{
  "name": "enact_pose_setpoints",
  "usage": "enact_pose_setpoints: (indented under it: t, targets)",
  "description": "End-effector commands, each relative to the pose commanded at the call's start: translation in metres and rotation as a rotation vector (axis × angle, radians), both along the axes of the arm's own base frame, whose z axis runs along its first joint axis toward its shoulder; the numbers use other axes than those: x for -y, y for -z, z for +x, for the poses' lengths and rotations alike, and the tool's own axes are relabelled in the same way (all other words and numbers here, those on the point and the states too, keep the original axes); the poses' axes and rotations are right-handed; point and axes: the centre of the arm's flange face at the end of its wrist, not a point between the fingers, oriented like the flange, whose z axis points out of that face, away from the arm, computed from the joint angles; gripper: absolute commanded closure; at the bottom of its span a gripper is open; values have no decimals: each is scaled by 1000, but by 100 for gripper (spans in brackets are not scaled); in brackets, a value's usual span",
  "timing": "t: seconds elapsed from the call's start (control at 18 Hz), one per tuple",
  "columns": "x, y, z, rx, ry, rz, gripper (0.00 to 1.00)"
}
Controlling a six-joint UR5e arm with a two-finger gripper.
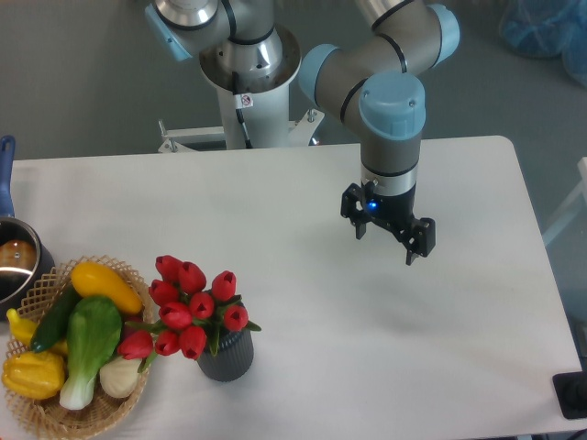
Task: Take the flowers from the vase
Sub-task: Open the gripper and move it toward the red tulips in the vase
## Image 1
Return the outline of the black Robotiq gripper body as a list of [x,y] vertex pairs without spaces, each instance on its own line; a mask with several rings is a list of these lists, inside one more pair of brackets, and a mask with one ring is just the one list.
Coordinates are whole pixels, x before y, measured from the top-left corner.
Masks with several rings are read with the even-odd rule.
[[374,223],[389,232],[411,232],[415,220],[415,186],[394,196],[380,195],[375,189],[376,186],[371,181],[360,186],[362,214],[359,231],[365,232],[366,225]]

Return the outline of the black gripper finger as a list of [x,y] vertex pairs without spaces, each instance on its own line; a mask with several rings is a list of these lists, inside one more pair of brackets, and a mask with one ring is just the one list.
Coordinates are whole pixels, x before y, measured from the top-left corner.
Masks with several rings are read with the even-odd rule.
[[390,223],[391,232],[406,249],[405,264],[411,266],[417,258],[427,258],[436,245],[436,222],[429,217]]
[[362,209],[362,195],[361,187],[352,183],[341,197],[340,215],[354,226],[357,239],[362,239],[367,225],[367,213]]

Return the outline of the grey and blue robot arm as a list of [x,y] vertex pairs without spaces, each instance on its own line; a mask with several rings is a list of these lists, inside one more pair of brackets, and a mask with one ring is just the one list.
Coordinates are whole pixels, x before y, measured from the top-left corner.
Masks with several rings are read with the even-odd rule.
[[432,219],[413,213],[425,90],[419,74],[460,42],[455,16],[422,1],[361,1],[371,38],[353,50],[322,44],[303,53],[277,24],[271,1],[152,1],[151,29],[178,61],[198,59],[216,88],[229,149],[289,145],[289,87],[335,117],[360,141],[361,179],[340,213],[362,236],[393,234],[413,261],[436,244]]

